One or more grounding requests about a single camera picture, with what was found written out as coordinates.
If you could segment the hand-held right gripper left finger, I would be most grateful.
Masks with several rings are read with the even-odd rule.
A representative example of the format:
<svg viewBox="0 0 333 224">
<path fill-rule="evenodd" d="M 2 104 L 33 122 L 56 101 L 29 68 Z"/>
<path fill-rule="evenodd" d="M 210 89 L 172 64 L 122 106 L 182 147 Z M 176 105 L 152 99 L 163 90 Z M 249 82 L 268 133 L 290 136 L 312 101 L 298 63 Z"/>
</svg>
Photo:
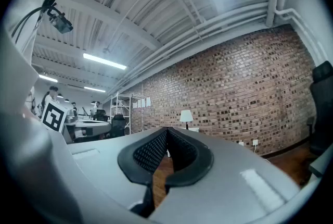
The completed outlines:
<svg viewBox="0 0 333 224">
<path fill-rule="evenodd" d="M 151 218 L 153 174 L 167 151 L 168 130 L 153 128 L 133 135 L 71 144 L 68 149 L 83 178 L 83 201 L 97 208 L 93 218 Z"/>
</svg>

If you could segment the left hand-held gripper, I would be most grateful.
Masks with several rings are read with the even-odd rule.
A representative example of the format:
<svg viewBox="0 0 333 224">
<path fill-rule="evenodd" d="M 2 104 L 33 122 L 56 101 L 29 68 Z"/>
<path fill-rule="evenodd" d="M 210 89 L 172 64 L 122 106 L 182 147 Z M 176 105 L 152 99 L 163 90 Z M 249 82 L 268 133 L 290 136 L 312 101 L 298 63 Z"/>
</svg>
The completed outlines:
<svg viewBox="0 0 333 224">
<path fill-rule="evenodd" d="M 68 108 L 54 101 L 48 102 L 45 106 L 41 123 L 48 130 L 62 132 Z"/>
</svg>

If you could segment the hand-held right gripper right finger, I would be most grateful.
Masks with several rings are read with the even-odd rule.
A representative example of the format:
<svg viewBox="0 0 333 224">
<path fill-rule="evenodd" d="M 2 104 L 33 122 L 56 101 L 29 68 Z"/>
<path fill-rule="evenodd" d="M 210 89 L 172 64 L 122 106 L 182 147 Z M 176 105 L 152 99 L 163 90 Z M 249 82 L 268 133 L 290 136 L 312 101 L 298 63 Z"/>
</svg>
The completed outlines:
<svg viewBox="0 0 333 224">
<path fill-rule="evenodd" d="M 250 223 L 300 192 L 283 171 L 235 142 L 182 129 L 213 153 L 209 172 L 195 184 L 171 188 L 150 215 L 156 223 Z"/>
</svg>

